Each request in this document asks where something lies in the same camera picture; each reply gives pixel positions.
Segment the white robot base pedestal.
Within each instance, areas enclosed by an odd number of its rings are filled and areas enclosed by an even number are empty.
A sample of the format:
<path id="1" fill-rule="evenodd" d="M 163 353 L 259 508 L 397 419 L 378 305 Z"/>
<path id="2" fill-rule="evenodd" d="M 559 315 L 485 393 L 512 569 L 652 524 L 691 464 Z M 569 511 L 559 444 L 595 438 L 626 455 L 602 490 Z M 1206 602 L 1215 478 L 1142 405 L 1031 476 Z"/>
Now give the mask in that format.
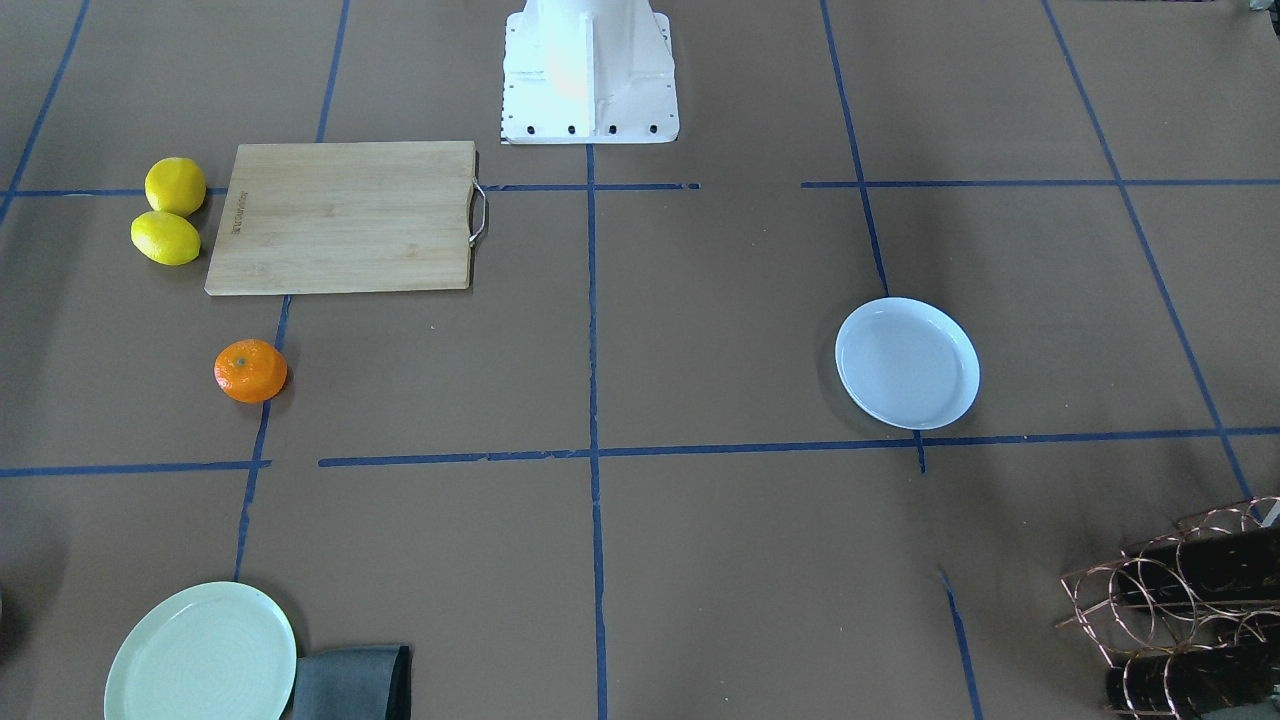
<path id="1" fill-rule="evenodd" d="M 671 143 L 669 18 L 648 1 L 527 1 L 504 24 L 500 141 Z"/>

